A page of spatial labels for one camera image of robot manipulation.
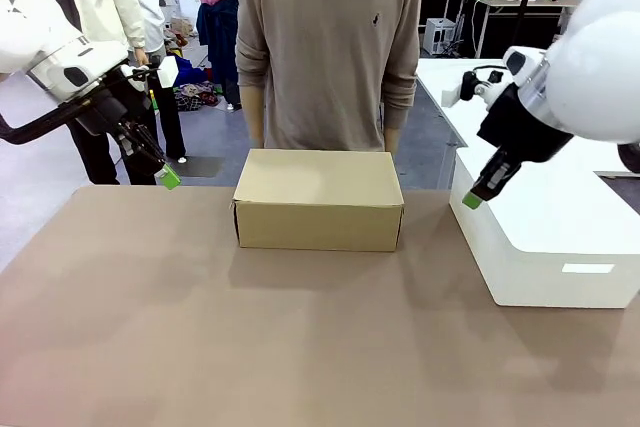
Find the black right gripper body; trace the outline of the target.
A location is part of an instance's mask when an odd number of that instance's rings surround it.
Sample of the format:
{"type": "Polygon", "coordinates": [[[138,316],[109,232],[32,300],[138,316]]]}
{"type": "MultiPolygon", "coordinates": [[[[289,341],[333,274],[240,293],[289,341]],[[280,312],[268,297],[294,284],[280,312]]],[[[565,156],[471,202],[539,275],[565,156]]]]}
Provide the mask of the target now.
{"type": "Polygon", "coordinates": [[[544,163],[573,139],[534,117],[520,102],[518,88],[510,84],[491,105],[477,136],[497,149],[510,164],[544,163]]]}

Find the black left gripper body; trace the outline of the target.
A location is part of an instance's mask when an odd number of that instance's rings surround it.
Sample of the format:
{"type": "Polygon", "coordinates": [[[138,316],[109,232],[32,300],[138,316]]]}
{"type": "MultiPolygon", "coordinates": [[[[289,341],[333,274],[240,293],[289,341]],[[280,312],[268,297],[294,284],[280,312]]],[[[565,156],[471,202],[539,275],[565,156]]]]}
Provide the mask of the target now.
{"type": "Polygon", "coordinates": [[[84,97],[89,109],[77,121],[92,135],[117,134],[119,127],[142,120],[151,109],[148,69],[117,65],[84,97]]]}

